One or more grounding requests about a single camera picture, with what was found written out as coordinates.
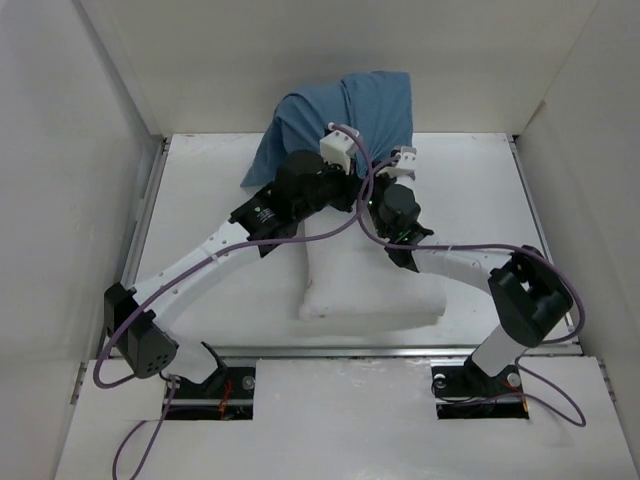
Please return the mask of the white pillow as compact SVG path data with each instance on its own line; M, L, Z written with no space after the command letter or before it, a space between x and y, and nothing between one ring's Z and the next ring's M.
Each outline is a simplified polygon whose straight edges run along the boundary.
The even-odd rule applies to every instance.
M447 299L441 282L393 264L355 223L306 244L308 284L299 307L318 334L357 336L435 325Z

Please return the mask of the blue pillowcase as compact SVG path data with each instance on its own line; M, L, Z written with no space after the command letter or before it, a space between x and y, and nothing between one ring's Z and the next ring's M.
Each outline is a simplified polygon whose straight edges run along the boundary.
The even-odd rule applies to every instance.
M331 123L357 130L374 161L388 158L396 146L410 146L410 75L351 73L335 82L292 91L277 104L241 186L261 187L271 182L279 165L294 151L318 152Z

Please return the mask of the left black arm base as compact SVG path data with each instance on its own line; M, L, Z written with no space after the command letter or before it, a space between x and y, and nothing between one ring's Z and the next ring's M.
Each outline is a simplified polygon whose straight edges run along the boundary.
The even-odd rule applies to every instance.
M206 342L202 347L213 361L214 370L202 383L178 376L173 399L169 400L171 380L166 374L162 409L168 408L168 421L245 421L252 420L256 366L244 360L228 364Z

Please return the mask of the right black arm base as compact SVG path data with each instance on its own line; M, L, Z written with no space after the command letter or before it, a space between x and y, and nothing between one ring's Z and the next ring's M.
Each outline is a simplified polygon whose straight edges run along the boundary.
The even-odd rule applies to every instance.
M490 377L471 361L431 366L431 392L439 420L529 418L522 380L514 364Z

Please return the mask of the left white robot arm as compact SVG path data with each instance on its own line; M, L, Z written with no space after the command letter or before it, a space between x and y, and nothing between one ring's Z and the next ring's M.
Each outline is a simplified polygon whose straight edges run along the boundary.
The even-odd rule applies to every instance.
M295 151L192 252L139 285L111 285L104 293L108 343L99 359L117 350L131 379L174 364L185 352L171 332L181 313L227 275L281 245L302 243L298 227L306 219L328 206L348 208L360 185L354 164L349 154Z

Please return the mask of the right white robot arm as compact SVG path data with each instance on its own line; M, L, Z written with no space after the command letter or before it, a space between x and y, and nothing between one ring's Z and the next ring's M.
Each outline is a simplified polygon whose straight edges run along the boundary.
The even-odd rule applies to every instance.
M374 181L367 208L375 238L398 267L446 277L488 294L498 326L467 357L466 387L484 394L526 350L543 343L574 305L574 297L554 267L530 246L446 246L418 221L413 190L383 176Z

